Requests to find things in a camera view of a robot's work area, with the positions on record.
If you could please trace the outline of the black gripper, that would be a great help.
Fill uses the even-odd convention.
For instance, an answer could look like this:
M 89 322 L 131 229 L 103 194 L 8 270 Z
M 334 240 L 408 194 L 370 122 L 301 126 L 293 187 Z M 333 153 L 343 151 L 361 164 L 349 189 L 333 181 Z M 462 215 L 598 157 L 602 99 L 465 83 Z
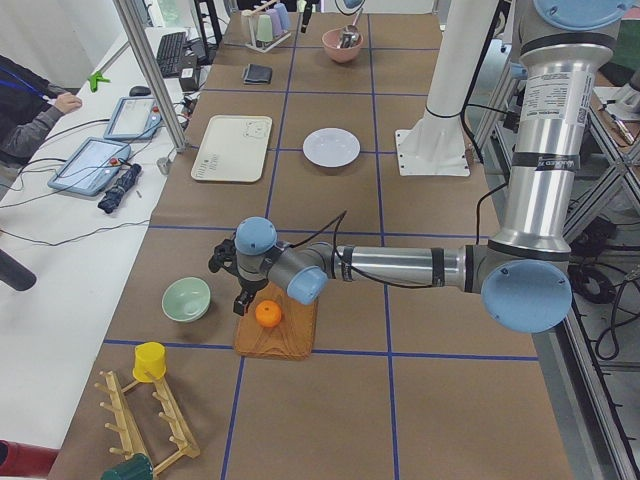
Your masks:
M 240 284 L 241 291 L 233 303 L 235 314 L 246 315 L 256 294 L 267 286 L 268 280 L 260 272 L 260 265 L 272 247 L 273 233 L 237 231 L 233 238 L 224 239 L 213 248 L 209 270 L 212 273 L 225 270 Z

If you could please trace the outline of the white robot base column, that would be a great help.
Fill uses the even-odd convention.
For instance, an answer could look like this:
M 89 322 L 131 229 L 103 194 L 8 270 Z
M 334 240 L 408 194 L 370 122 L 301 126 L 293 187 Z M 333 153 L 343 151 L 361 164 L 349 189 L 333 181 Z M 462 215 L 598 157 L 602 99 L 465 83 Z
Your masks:
M 461 114 L 485 40 L 493 36 L 497 0 L 450 4 L 423 117 L 398 130 L 402 176 L 468 176 Z

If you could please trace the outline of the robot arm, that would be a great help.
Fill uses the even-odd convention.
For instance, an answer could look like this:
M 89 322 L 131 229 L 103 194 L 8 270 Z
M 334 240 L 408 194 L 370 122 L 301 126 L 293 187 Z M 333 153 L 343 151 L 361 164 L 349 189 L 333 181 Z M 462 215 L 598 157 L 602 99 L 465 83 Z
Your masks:
M 615 49 L 628 1 L 517 1 L 512 55 L 527 75 L 504 218 L 484 245 L 456 250 L 280 241 L 263 217 L 214 248 L 212 272 L 239 281 L 236 314 L 268 284 L 311 304 L 331 279 L 477 293 L 490 316 L 519 332 L 562 322 L 571 309 L 563 228 L 599 68 Z

